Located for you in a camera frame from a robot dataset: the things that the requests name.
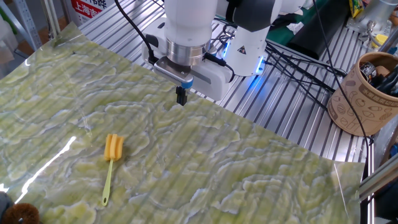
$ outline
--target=mat surface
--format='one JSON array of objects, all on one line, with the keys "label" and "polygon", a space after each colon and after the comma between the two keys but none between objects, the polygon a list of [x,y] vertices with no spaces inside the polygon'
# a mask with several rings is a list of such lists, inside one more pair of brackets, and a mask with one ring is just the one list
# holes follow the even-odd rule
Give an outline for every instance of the mat surface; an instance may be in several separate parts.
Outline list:
[{"label": "mat surface", "polygon": [[[358,223],[335,162],[90,42],[70,24],[0,81],[0,184],[46,223]],[[125,137],[101,204],[108,133]]]}]

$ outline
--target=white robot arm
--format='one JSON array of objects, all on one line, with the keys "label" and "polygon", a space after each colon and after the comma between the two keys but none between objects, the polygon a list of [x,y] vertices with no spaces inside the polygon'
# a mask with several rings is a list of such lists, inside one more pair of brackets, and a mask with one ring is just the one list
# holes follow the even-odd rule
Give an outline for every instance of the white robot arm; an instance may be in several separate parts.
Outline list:
[{"label": "white robot arm", "polygon": [[[220,61],[207,60],[212,35],[211,23],[217,15],[238,25],[235,38],[228,42],[223,58],[241,76],[261,74],[265,39],[269,26],[281,10],[295,12],[305,0],[165,0],[166,18],[154,21],[144,35],[155,56],[155,73],[180,86],[177,102],[185,104],[185,89],[194,88],[214,100],[229,89],[232,71]],[[142,45],[148,62],[148,48]]]}]

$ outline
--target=brown cup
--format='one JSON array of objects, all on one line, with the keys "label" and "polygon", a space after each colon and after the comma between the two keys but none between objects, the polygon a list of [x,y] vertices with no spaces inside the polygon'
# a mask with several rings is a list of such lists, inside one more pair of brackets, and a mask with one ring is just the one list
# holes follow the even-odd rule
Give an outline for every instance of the brown cup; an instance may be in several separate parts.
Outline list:
[{"label": "brown cup", "polygon": [[[341,87],[357,112],[367,136],[376,134],[398,114],[398,98],[373,88],[362,76],[359,64],[371,62],[375,67],[384,66],[392,71],[398,58],[391,54],[372,52],[364,54],[344,78]],[[328,102],[331,119],[344,131],[363,136],[362,129],[353,110],[338,88]]]}]

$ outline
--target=yellow sponge brush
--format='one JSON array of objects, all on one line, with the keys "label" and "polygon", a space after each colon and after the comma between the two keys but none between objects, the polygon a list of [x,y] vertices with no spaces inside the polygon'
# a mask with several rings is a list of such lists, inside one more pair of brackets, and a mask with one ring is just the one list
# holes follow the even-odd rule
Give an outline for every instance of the yellow sponge brush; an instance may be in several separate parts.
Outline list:
[{"label": "yellow sponge brush", "polygon": [[109,134],[106,137],[104,159],[111,161],[108,169],[108,176],[106,178],[104,192],[102,193],[102,205],[108,204],[109,193],[111,191],[111,176],[112,176],[112,165],[113,161],[118,161],[122,157],[123,148],[123,137],[119,137],[117,134]]}]

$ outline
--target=yellow-green handle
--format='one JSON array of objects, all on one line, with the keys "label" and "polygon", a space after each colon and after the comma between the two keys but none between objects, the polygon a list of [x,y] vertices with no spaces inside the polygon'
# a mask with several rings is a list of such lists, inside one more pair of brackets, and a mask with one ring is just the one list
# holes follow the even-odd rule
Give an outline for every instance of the yellow-green handle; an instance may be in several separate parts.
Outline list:
[{"label": "yellow-green handle", "polygon": [[106,177],[104,192],[102,193],[102,205],[106,206],[109,200],[109,193],[111,191],[111,176],[112,176],[113,160],[109,163],[108,176]]}]

